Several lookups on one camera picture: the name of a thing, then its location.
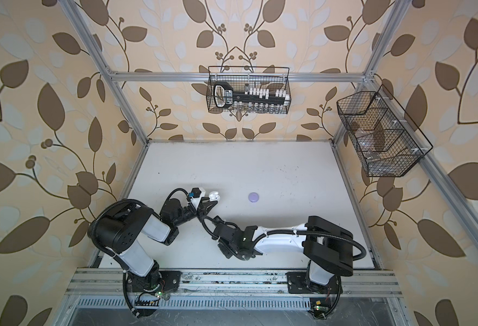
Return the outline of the purple earbud charging case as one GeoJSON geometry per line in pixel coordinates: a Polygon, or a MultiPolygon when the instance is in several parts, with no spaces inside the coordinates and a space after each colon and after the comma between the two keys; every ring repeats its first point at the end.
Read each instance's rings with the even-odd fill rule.
{"type": "Polygon", "coordinates": [[[259,201],[259,194],[256,192],[251,192],[248,195],[248,200],[252,203],[258,202],[259,201]]]}

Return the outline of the white earbud charging case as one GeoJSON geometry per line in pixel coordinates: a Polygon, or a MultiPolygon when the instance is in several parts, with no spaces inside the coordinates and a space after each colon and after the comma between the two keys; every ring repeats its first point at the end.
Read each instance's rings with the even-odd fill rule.
{"type": "Polygon", "coordinates": [[[218,202],[220,200],[220,195],[217,191],[212,191],[209,195],[209,200],[210,201],[215,201],[218,202]]]}

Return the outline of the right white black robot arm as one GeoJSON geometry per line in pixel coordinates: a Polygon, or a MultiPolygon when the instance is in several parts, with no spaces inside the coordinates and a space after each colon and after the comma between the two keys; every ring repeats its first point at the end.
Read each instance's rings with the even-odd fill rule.
{"type": "Polygon", "coordinates": [[[364,259],[366,248],[348,230],[321,217],[289,228],[251,225],[244,230],[220,217],[199,218],[226,258],[248,261],[270,253],[301,253],[309,259],[306,283],[325,286],[331,279],[353,276],[353,263],[364,259]]]}

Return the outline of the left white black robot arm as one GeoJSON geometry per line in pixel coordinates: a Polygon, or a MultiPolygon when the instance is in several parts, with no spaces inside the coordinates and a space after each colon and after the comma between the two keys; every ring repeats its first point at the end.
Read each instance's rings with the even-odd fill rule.
{"type": "Polygon", "coordinates": [[[88,229],[88,237],[125,273],[152,280],[158,277],[159,264],[146,253],[138,236],[143,234],[165,246],[171,245],[180,225],[193,219],[203,220],[219,199],[216,191],[206,194],[203,188],[177,188],[167,196],[158,213],[139,200],[123,199],[97,216],[88,229]]]}

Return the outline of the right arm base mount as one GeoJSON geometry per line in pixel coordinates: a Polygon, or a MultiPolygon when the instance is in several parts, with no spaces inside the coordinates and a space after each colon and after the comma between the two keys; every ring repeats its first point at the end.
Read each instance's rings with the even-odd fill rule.
{"type": "Polygon", "coordinates": [[[342,283],[337,276],[330,278],[326,285],[319,285],[309,280],[307,272],[287,272],[287,286],[290,294],[342,294],[342,283]]]}

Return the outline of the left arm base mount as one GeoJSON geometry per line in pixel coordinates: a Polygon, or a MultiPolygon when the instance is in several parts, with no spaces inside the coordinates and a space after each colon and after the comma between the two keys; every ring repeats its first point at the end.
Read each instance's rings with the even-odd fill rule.
{"type": "Polygon", "coordinates": [[[177,290],[180,285],[180,271],[150,271],[144,277],[131,272],[127,273],[123,288],[131,293],[168,293],[177,290]]]}

